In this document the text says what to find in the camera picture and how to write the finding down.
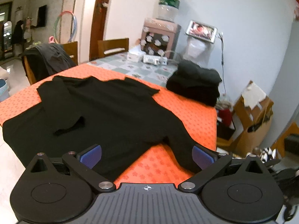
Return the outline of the black sweater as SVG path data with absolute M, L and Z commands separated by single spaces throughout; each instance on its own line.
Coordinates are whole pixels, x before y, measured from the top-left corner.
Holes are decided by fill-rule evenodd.
M 94 171 L 115 181 L 150 147 L 166 143 L 181 167 L 200 170 L 192 159 L 195 141 L 154 100 L 154 88 L 130 78 L 56 76 L 37 91 L 40 103 L 3 124 L 4 141 L 25 166 L 39 152 L 60 157 L 98 144 L 102 158 Z

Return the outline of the folded black clothes stack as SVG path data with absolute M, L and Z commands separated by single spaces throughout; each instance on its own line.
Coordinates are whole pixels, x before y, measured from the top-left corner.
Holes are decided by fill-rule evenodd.
M 222 79 L 216 70 L 182 60 L 177 70 L 168 78 L 166 88 L 188 99 L 215 107 L 220 96 L 218 87 L 221 82 Z

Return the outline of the orange patterned table mat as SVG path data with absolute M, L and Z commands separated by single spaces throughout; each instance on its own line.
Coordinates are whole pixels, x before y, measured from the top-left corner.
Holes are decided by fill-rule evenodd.
M 94 76 L 100 80 L 124 79 L 125 74 L 83 64 L 61 72 L 61 75 L 75 78 Z M 22 113 L 40 102 L 35 83 L 1 102 L 1 123 Z M 216 110 L 166 90 L 153 83 L 159 93 L 154 100 L 172 111 L 184 124 L 190 136 L 211 150 L 216 149 Z M 126 169 L 115 181 L 120 183 L 174 183 L 178 185 L 190 178 L 192 173 L 179 166 L 170 148 L 159 144 L 152 147 Z

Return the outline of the red bag on floor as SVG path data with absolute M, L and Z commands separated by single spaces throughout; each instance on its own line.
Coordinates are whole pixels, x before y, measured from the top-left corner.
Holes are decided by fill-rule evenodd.
M 217 127 L 235 129 L 233 116 L 229 108 L 219 109 L 217 111 Z

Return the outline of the brown cardboard box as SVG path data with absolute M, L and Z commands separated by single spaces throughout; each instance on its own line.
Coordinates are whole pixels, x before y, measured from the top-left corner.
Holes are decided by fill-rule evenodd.
M 243 131 L 233 141 L 233 152 L 245 157 L 260 146 L 268 133 L 272 119 L 274 102 L 253 81 L 247 84 L 235 103 L 234 113 L 239 118 Z

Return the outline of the wooden chair right side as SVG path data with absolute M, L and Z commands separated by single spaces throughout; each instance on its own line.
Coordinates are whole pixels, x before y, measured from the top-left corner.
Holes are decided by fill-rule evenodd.
M 293 122 L 287 130 L 285 130 L 281 136 L 271 146 L 272 150 L 276 151 L 276 158 L 284 158 L 286 150 L 290 149 L 289 144 L 298 141 L 298 125 Z

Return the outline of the blue white bucket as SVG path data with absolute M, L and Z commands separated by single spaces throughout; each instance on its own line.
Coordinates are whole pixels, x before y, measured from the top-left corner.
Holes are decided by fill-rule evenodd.
M 0 102 L 9 98 L 9 87 L 4 79 L 0 79 Z

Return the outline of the plastic covered appliance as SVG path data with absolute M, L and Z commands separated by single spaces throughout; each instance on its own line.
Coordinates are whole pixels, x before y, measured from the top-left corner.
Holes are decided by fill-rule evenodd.
M 206 68 L 213 48 L 214 44 L 189 36 L 183 58 Z

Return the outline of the white power strip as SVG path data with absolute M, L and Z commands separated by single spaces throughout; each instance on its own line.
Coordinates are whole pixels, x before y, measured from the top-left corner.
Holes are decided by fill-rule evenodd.
M 143 55 L 143 63 L 145 64 L 151 64 L 154 66 L 157 65 L 167 65 L 167 57 L 161 57 L 161 56 L 154 56 L 154 55 Z

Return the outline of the wooden chair far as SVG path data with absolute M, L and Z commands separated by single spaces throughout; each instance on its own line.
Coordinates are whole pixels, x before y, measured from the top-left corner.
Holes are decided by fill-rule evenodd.
M 129 50 L 129 38 L 110 39 L 104 41 L 97 41 L 98 56 L 104 58 Z

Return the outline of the white tissue box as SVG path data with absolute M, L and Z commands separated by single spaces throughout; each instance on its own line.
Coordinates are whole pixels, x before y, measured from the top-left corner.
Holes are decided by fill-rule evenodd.
M 141 46 L 137 45 L 131 48 L 127 53 L 127 60 L 131 62 L 140 62 L 143 60 L 145 52 L 141 50 Z

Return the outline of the thin tablet stand pole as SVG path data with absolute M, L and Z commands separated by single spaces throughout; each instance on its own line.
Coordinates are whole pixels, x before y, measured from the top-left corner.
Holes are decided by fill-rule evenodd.
M 217 38 L 221 41 L 221 68 L 222 68 L 222 77 L 223 77 L 223 85 L 224 85 L 224 95 L 226 95 L 226 84 L 224 80 L 224 35 L 222 32 L 217 34 Z

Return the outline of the brown water dispenser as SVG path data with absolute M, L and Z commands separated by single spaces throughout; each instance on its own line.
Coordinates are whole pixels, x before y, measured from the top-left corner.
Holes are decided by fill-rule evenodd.
M 146 18 L 140 39 L 141 50 L 148 55 L 163 56 L 172 59 L 181 26 L 174 22 Z

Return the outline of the water bottle on dispenser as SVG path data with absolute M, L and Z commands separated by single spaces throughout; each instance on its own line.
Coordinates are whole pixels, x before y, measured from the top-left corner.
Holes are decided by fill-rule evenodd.
M 179 12 L 180 0 L 159 0 L 158 19 L 174 22 Z

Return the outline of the wall mounted television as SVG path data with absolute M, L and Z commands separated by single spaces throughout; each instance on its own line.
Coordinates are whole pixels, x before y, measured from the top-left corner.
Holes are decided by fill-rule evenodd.
M 38 8 L 36 27 L 37 28 L 45 27 L 46 20 L 47 20 L 47 5 L 44 5 Z

